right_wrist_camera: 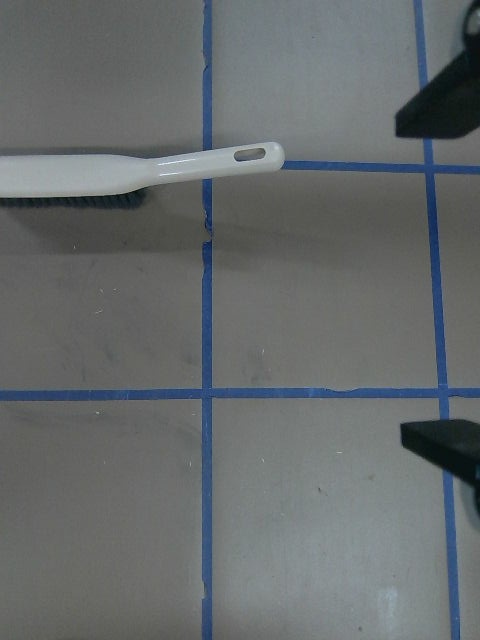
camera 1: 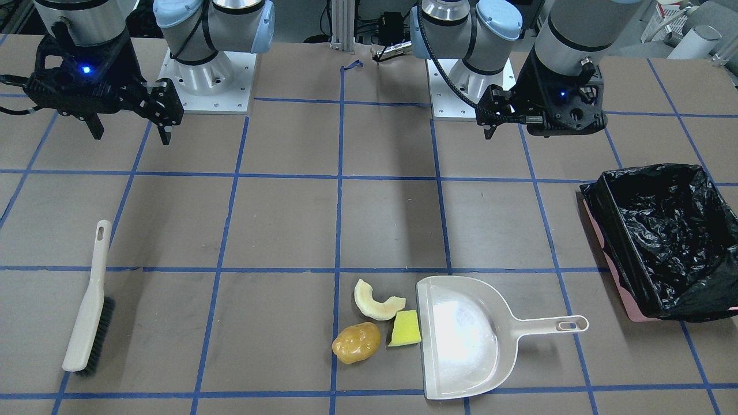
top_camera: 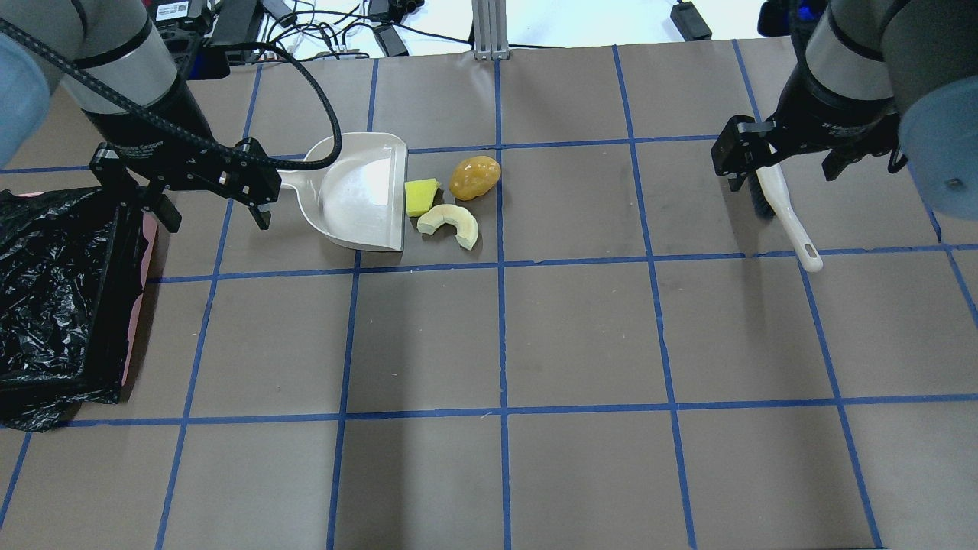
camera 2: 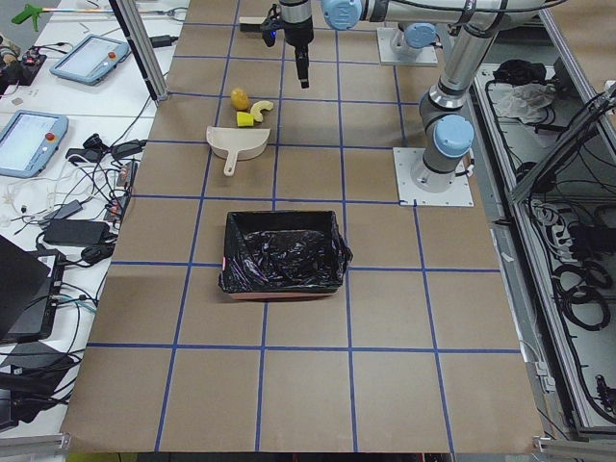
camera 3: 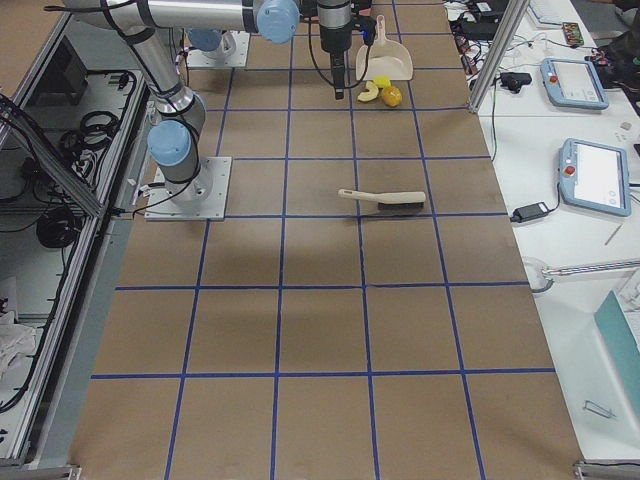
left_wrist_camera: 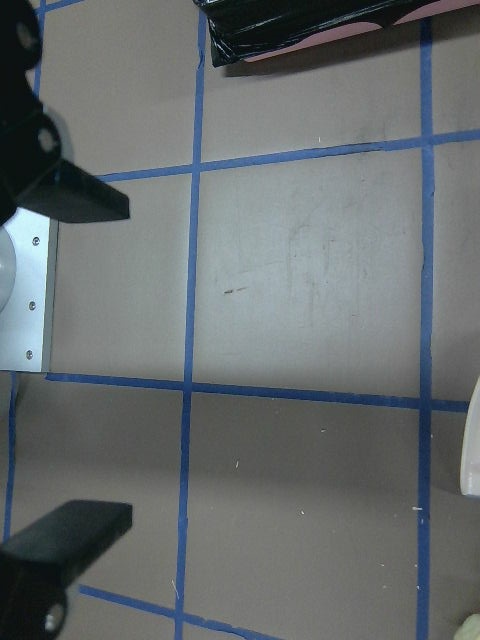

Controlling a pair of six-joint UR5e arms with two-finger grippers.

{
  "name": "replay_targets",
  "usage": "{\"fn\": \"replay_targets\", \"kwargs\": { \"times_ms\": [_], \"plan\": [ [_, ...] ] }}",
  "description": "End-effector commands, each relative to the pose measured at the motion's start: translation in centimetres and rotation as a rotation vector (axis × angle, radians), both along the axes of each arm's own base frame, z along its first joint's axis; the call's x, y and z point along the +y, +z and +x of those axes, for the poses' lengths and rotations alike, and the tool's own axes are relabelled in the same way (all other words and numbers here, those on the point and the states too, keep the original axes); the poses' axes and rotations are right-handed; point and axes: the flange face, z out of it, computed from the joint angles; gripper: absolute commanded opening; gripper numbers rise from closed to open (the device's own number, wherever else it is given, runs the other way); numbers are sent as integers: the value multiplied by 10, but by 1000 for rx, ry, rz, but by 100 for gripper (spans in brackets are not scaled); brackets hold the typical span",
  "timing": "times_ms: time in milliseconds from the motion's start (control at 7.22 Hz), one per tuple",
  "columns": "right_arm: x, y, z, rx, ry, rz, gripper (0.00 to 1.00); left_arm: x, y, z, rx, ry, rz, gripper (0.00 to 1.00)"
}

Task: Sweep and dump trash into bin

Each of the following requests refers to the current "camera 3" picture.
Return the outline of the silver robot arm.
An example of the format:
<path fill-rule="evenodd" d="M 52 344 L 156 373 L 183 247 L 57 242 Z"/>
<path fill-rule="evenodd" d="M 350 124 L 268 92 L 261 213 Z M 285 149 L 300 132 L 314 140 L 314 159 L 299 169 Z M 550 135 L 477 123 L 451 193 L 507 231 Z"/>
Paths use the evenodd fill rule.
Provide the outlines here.
<path fill-rule="evenodd" d="M 215 60 L 226 59 L 237 48 L 233 33 L 227 30 L 190 28 L 187 36 L 192 47 Z"/>
<path fill-rule="evenodd" d="M 156 109 L 165 119 L 178 118 L 198 132 L 204 108 L 181 80 L 158 36 L 160 29 L 243 31 L 274 43 L 286 43 L 303 19 L 316 18 L 322 49 L 330 55 L 335 97 L 344 97 L 345 52 L 352 32 L 373 28 L 376 22 L 360 12 L 357 1 L 65 1 L 47 5 L 47 12 L 68 12 L 78 20 L 115 31 L 134 56 Z"/>

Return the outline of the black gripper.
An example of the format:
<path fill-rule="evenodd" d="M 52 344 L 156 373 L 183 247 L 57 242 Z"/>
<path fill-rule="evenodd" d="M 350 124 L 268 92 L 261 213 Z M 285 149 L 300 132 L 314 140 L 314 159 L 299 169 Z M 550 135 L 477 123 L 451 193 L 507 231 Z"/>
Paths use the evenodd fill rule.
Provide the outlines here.
<path fill-rule="evenodd" d="M 321 0 L 317 2 L 321 48 L 329 54 L 334 97 L 342 97 L 342 73 L 345 52 L 351 46 L 351 2 Z"/>

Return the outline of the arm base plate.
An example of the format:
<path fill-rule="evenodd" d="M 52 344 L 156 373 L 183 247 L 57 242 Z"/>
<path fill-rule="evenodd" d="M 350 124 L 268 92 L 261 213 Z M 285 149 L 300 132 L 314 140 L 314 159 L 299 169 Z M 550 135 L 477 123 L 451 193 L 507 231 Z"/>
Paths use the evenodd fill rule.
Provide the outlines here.
<path fill-rule="evenodd" d="M 187 64 L 196 70 L 242 68 L 246 66 L 250 35 L 231 30 L 188 29 L 190 47 Z"/>
<path fill-rule="evenodd" d="M 166 183 L 157 167 L 154 181 L 164 186 L 151 191 L 152 207 L 144 211 L 144 218 L 148 221 L 223 221 L 231 169 L 231 157 L 201 157 L 198 176 L 184 192 L 170 198 L 181 186 Z"/>

